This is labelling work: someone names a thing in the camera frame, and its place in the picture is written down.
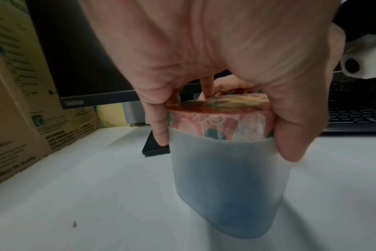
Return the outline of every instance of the keyboard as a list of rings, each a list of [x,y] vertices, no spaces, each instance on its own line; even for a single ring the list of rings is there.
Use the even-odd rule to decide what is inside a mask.
[[[376,133],[376,105],[330,108],[330,120],[323,134]]]

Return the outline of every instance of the frosted plastic cup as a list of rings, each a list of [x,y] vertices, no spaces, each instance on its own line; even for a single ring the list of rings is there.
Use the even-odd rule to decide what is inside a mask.
[[[264,94],[169,106],[178,195],[212,226],[237,238],[265,234],[290,169],[280,165],[275,114]]]
[[[290,169],[273,138],[232,142],[170,129],[177,194],[213,227],[256,238],[272,226]]]

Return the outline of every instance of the white tabletop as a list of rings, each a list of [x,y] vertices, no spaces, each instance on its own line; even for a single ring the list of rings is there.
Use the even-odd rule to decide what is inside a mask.
[[[97,130],[1,184],[0,251],[376,251],[376,138],[318,138],[271,230],[239,240],[177,196],[169,155],[142,155],[149,132]]]

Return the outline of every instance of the package lid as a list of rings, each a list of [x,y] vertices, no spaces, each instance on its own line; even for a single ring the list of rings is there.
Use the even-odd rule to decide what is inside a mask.
[[[169,127],[229,141],[258,141],[273,136],[275,114],[265,94],[240,94],[173,104]]]

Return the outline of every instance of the brown cardboard box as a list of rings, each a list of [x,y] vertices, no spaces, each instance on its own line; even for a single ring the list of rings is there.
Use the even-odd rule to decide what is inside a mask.
[[[24,2],[0,0],[0,183],[97,128],[93,108],[61,109]]]

